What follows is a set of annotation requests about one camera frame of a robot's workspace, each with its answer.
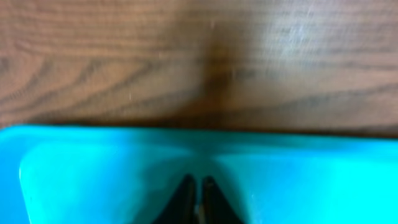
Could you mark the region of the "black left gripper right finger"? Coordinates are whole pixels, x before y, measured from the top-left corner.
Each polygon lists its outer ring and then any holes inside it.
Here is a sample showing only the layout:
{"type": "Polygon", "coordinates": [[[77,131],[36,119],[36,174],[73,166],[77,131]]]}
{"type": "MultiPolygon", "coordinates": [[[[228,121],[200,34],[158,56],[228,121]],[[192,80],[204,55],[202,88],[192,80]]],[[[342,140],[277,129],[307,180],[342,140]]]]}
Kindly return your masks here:
{"type": "Polygon", "coordinates": [[[211,176],[202,181],[202,202],[207,224],[243,224],[211,176]]]}

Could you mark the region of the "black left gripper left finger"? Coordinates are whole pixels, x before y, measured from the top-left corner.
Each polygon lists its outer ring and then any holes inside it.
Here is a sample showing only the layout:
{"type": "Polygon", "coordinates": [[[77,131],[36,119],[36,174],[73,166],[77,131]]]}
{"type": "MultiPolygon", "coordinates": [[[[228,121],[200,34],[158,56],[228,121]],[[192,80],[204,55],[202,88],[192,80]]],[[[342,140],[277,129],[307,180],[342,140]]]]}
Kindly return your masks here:
{"type": "Polygon", "coordinates": [[[196,196],[196,180],[192,175],[186,175],[152,224],[195,224],[196,196]]]}

